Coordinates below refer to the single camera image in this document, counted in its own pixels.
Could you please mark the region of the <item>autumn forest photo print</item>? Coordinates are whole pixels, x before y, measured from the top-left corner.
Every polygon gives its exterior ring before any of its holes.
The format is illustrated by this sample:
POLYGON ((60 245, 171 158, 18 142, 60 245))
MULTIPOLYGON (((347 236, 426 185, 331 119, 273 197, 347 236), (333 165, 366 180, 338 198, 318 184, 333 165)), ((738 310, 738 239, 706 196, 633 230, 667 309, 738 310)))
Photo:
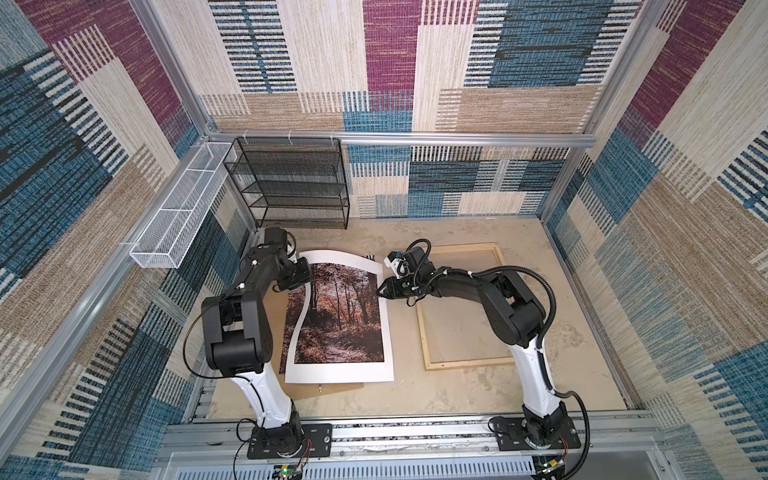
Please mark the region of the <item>autumn forest photo print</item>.
POLYGON ((315 263, 311 273, 308 287, 288 295, 279 372, 286 372, 298 323, 296 364, 384 362, 377 275, 337 263, 315 263))

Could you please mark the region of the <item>light wooden picture frame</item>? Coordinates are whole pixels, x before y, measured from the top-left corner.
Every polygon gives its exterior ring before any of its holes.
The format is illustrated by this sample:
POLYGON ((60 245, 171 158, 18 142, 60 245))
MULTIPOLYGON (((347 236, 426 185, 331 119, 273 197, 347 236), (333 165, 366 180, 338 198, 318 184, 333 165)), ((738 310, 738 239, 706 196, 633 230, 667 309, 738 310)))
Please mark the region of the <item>light wooden picture frame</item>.
MULTIPOLYGON (((434 266, 484 270, 505 263, 496 243, 436 246, 434 266)), ((493 333, 481 304, 429 296, 416 305, 427 371, 512 365, 509 347, 493 333)))

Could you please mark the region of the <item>white photo mat board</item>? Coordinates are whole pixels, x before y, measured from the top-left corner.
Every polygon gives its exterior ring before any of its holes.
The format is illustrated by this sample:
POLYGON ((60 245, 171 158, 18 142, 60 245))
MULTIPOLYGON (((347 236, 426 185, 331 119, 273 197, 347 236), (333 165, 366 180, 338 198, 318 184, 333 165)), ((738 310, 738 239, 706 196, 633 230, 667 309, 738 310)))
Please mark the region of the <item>white photo mat board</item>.
MULTIPOLYGON (((383 266, 365 257, 335 250, 311 250, 299 255, 308 261, 310 267, 315 263, 337 263, 373 272, 377 275, 378 287, 384 280, 383 266)), ((290 384, 347 384, 391 382, 394 380, 394 358, 386 300, 379 297, 382 316, 382 334, 384 336, 385 361, 382 363, 336 363, 336 364, 296 364, 293 362, 296 342, 302 324, 298 323, 291 340, 288 365, 284 378, 290 384)))

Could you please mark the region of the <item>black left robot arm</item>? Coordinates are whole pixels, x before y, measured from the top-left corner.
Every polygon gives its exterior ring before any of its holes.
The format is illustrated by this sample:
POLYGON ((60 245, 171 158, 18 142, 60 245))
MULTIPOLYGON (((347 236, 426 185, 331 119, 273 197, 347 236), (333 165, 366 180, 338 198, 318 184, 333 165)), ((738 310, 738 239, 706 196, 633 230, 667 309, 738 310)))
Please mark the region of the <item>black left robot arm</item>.
POLYGON ((271 287, 295 290, 311 280, 306 259, 296 254, 295 237, 269 227, 251 248, 234 284, 202 304, 204 350, 208 366, 235 383, 254 415, 250 446, 282 457, 305 445, 301 420, 271 365, 274 339, 264 305, 271 287))

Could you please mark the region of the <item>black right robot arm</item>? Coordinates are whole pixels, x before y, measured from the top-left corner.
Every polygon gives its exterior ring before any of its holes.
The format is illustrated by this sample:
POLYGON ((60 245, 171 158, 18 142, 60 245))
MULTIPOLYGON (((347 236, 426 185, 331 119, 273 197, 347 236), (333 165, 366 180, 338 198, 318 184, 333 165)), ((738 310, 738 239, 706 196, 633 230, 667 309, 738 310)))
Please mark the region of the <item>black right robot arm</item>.
POLYGON ((388 300, 403 299, 411 306, 427 296, 459 298, 483 307, 493 333, 513 356, 523 387, 524 431, 534 448, 550 446, 568 419, 565 395, 556 390, 544 349, 544 337, 554 322, 556 298, 538 273, 503 265, 482 271, 435 267, 427 239, 392 251, 384 265, 393 275, 377 289, 388 300))

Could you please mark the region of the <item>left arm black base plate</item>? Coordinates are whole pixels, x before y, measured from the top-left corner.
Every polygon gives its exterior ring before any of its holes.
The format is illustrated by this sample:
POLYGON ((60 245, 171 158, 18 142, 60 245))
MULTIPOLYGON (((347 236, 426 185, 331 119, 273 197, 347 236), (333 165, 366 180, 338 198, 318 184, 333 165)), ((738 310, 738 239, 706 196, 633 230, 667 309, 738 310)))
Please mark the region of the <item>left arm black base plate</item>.
POLYGON ((291 427, 259 431, 248 443, 249 460, 299 459, 307 454, 311 458, 326 458, 331 453, 333 426, 330 423, 303 425, 299 433, 291 427))

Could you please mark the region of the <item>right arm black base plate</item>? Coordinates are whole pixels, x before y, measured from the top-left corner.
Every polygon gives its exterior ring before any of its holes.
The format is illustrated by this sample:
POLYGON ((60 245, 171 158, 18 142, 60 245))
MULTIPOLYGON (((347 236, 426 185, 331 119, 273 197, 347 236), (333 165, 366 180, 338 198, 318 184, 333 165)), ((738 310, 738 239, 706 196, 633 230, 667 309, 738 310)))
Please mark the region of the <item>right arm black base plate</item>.
POLYGON ((549 433, 533 419, 524 417, 495 416, 489 420, 489 426, 500 451, 578 450, 582 447, 581 438, 570 418, 549 433))

